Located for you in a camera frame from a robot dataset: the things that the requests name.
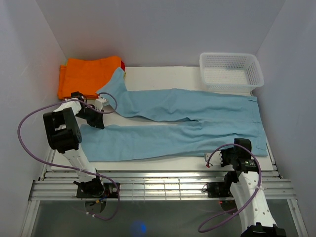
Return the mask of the light blue trousers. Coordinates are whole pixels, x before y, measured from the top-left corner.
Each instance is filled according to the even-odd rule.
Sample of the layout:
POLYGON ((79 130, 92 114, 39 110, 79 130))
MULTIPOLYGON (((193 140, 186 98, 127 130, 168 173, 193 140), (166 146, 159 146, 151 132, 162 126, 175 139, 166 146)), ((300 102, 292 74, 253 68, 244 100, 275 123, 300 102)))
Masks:
POLYGON ((81 147, 89 161, 126 161, 164 156, 202 156, 235 138, 250 140, 252 153, 267 155, 257 99, 185 89, 130 91, 117 69, 100 90, 124 118, 154 125, 82 125, 81 147))

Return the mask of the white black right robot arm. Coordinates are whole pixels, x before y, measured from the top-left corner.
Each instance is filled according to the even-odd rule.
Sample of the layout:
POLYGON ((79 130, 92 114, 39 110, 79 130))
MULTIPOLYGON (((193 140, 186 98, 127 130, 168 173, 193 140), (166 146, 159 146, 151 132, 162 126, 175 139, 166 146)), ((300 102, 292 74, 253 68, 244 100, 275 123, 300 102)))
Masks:
POLYGON ((224 193, 235 200, 242 237, 285 237, 285 229, 277 226, 269 210, 262 171, 251 149, 250 140, 236 138, 231 148, 221 150, 221 166, 233 167, 224 177, 224 193))

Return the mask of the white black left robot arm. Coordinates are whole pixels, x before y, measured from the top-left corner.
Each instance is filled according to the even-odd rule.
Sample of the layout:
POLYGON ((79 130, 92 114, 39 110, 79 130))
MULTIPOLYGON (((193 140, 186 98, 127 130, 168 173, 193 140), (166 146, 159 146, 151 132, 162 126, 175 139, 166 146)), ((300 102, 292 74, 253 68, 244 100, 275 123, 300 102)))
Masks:
POLYGON ((76 118, 86 120, 90 127, 104 129, 102 100, 97 100, 97 107, 84 105, 85 97, 80 92, 71 93, 71 101, 59 106, 56 110, 45 113, 43 121, 48 143, 79 170, 75 184, 81 191, 92 197, 100 197, 105 191, 102 179, 95 175, 97 170, 88 161, 81 148, 82 135, 76 118))

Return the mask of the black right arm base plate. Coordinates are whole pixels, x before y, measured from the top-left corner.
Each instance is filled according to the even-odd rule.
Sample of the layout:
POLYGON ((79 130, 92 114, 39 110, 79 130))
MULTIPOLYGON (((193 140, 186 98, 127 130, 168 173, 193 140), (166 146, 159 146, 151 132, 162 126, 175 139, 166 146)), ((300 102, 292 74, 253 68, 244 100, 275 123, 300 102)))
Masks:
POLYGON ((233 196, 225 182, 207 183, 206 192, 209 198, 231 198, 233 196))

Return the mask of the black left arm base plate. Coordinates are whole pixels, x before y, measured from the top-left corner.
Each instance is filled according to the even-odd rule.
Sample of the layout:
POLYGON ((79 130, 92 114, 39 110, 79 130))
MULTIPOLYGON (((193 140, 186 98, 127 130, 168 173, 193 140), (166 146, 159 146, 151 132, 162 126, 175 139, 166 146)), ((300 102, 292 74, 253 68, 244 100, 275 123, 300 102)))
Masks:
POLYGON ((120 183, 116 182, 116 186, 113 183, 110 182, 104 182, 104 191, 101 195, 92 195, 85 193, 82 189, 79 187, 77 188, 76 198, 118 198, 118 193, 120 190, 120 183))

